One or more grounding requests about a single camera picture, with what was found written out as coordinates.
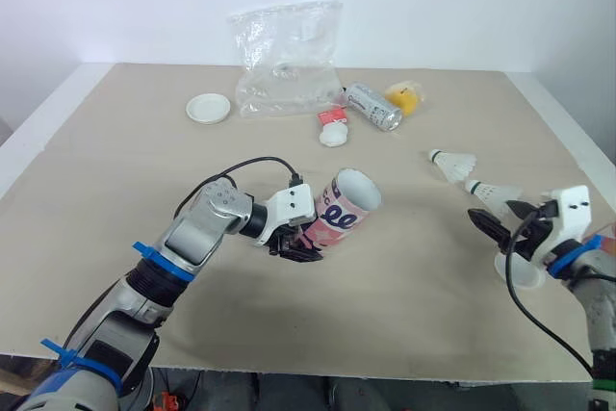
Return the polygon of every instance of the pink cup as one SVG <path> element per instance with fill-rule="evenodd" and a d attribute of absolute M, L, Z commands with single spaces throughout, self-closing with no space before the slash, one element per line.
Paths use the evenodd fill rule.
<path fill-rule="evenodd" d="M 359 170 L 344 168 L 315 199 L 317 219 L 301 225 L 296 242 L 316 250 L 337 244 L 380 204 L 374 182 Z"/>

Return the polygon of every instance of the shuttlecock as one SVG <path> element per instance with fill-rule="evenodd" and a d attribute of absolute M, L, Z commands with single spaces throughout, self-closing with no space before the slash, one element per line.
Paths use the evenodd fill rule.
<path fill-rule="evenodd" d="M 464 181 L 477 162 L 475 154 L 446 153 L 440 149 L 430 151 L 429 159 L 443 171 L 450 183 Z"/>
<path fill-rule="evenodd" d="M 515 201 L 522 195 L 522 189 L 510 185 L 489 185 L 478 180 L 468 180 L 464 188 L 483 202 L 492 214 L 503 218 L 509 211 L 506 201 Z"/>

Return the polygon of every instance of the white wall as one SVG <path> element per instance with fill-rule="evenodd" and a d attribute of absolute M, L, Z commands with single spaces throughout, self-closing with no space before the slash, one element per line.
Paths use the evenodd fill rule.
<path fill-rule="evenodd" d="M 225 18 L 295 1 L 0 0 L 0 46 L 9 50 L 0 57 L 0 116 L 18 124 L 79 61 L 234 64 Z M 561 19 L 606 8 L 596 0 L 342 1 L 338 65 L 511 71 L 551 68 L 554 52 L 584 27 Z M 605 102 L 594 104 L 599 112 Z"/>
<path fill-rule="evenodd" d="M 616 161 L 616 0 L 564 0 L 558 34 L 537 44 L 533 71 L 595 143 Z"/>

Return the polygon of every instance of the table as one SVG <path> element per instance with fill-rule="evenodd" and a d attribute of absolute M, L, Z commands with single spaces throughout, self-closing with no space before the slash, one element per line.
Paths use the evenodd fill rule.
<path fill-rule="evenodd" d="M 422 83 L 429 100 L 392 133 L 351 113 L 349 143 L 335 149 L 319 144 L 313 116 L 243 119 L 234 111 L 213 126 L 190 121 L 184 106 L 192 96 L 233 96 L 241 75 L 235 67 L 117 64 L 73 105 L 72 116 L 74 108 L 64 104 L 68 118 L 57 132 L 45 122 L 58 119 L 55 107 L 43 105 L 33 118 L 48 136 L 55 132 L 44 150 L 44 142 L 33 142 L 23 159 L 0 156 L 0 166 L 10 169 L 42 150 L 14 183 L 5 180 L 12 184 L 0 200 L 0 351 L 51 356 L 39 340 L 60 343 L 88 305 L 137 263 L 132 243 L 154 242 L 196 183 L 243 159 L 275 155 L 291 162 L 314 192 L 341 167 L 359 168 L 382 191 L 383 206 L 317 264 L 268 256 L 245 237 L 225 238 L 161 329 L 155 365 L 586 380 L 575 360 L 508 298 L 493 269 L 494 243 L 466 216 L 468 208 L 479 207 L 476 198 L 448 184 L 426 159 L 432 148 L 473 152 L 473 177 L 519 185 L 535 202 L 542 191 L 587 184 L 591 228 L 597 229 L 614 221 L 614 211 L 563 145 L 571 140 L 561 142 L 499 72 L 339 74 L 343 83 L 359 80 L 379 90 L 410 78 Z M 593 146 L 584 150 L 586 157 L 601 157 Z M 597 168 L 611 175 L 610 166 Z M 263 200 L 284 188 L 287 176 L 277 165 L 262 164 L 235 178 Z M 595 183 L 605 193 L 609 178 Z M 564 288 L 549 280 L 520 296 L 589 357 L 583 311 Z"/>

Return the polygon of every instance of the plastic bag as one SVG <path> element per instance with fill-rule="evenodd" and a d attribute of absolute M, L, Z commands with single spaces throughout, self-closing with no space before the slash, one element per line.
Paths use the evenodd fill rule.
<path fill-rule="evenodd" d="M 240 114 L 318 113 L 342 93 L 333 66 L 340 2 L 308 2 L 232 16 L 245 75 L 236 87 Z"/>

